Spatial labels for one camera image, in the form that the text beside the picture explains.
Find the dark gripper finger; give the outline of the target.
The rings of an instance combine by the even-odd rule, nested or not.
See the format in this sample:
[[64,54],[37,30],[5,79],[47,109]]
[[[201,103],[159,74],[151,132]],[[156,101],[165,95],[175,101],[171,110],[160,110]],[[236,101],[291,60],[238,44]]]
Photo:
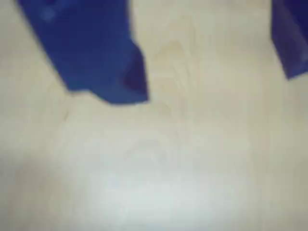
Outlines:
[[20,0],[18,6],[70,91],[87,90],[111,104],[149,99],[129,1]]
[[308,2],[271,1],[271,39],[287,79],[308,71]]

